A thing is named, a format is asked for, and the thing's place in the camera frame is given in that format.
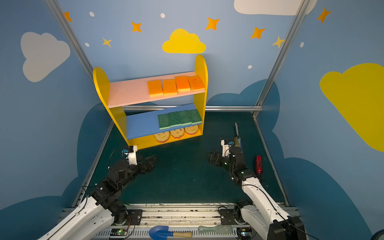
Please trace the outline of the yellow smiley sponge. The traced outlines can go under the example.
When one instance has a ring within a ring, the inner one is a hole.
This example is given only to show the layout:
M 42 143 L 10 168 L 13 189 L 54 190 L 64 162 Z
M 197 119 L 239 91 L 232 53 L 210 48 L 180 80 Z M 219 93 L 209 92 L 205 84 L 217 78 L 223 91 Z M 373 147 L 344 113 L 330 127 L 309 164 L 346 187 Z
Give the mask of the yellow smiley sponge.
M 170 131 L 170 135 L 174 138 L 174 139 L 180 139 L 181 137 L 183 137 L 185 134 L 185 129 L 184 128 L 181 128 L 181 129 L 176 129 L 176 130 L 172 130 Z
M 195 135 L 199 131 L 199 126 L 195 125 L 195 126 L 186 127 L 184 128 L 184 130 L 185 130 L 185 133 L 187 133 L 188 135 Z
M 158 133 L 154 135 L 155 139 L 159 143 L 165 143 L 169 140 L 170 138 L 170 132 L 163 132 L 163 133 Z

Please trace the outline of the green sponge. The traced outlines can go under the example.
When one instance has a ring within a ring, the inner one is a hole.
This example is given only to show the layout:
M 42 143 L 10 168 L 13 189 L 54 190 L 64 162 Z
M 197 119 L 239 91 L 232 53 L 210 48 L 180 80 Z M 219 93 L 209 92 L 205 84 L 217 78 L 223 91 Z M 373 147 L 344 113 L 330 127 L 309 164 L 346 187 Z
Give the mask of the green sponge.
M 197 109 L 190 110 L 189 116 L 190 116 L 191 124 L 198 125 L 198 124 L 201 124 L 203 122 L 202 118 L 200 116 L 200 113 Z
M 168 113 L 168 119 L 171 128 L 180 126 L 182 124 L 180 112 Z
M 190 125 L 192 123 L 190 110 L 180 111 L 179 117 L 181 126 Z
M 158 115 L 159 129 L 164 130 L 171 127 L 169 114 Z

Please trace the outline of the orange sponge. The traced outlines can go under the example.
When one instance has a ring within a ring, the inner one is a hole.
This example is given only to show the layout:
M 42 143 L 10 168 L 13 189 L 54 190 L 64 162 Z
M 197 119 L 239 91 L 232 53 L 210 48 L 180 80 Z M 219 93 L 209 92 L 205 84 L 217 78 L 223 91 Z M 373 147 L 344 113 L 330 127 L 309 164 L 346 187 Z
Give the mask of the orange sponge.
M 151 98 L 159 98 L 164 95 L 162 82 L 160 80 L 148 81 L 149 96 Z
M 175 79 L 163 80 L 163 94 L 164 96 L 174 96 L 178 94 Z
M 175 82 L 178 93 L 189 92 L 191 90 L 191 86 L 187 76 L 175 77 Z
M 193 92 L 204 91 L 205 84 L 199 76 L 190 76 L 188 77 L 190 88 Z

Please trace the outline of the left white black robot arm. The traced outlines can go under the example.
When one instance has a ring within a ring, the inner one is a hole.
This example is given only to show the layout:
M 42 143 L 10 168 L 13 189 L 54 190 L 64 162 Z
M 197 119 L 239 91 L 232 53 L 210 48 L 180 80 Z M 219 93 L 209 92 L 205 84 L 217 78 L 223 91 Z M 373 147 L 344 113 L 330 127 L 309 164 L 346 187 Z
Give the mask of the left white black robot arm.
M 156 160 L 156 156 L 140 156 L 136 165 L 126 159 L 116 162 L 109 168 L 107 176 L 94 186 L 91 194 L 40 239 L 90 240 L 111 225 L 126 223 L 130 217 L 119 197 L 138 175 L 152 172 Z

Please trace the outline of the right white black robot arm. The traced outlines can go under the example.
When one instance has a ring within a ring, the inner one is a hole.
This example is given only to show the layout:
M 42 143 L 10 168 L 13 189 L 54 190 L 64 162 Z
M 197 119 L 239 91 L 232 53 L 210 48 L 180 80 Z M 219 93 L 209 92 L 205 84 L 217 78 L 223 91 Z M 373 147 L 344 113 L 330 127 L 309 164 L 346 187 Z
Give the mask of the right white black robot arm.
M 241 218 L 264 240 L 306 240 L 299 217 L 290 216 L 263 188 L 257 175 L 244 162 L 243 150 L 232 146 L 220 153 L 207 153 L 209 163 L 225 168 L 233 182 L 252 200 L 240 207 Z

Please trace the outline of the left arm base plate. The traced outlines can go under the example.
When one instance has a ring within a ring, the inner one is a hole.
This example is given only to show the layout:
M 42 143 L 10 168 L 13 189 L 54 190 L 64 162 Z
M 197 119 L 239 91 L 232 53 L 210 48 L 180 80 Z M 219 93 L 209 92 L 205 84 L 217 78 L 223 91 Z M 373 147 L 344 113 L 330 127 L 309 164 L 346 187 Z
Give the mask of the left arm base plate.
M 133 210 L 125 210 L 120 211 L 115 216 L 115 225 L 125 225 L 128 223 L 132 223 L 135 226 L 139 226 L 141 224 L 143 210 L 133 209 Z

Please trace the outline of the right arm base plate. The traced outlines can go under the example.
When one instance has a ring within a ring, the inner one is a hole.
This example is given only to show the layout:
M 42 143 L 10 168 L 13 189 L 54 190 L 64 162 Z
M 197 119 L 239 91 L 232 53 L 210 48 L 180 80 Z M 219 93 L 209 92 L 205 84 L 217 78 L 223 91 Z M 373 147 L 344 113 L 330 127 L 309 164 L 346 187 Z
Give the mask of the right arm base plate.
M 240 208 L 234 206 L 227 208 L 224 206 L 218 207 L 222 225 L 246 225 L 247 222 L 242 218 Z

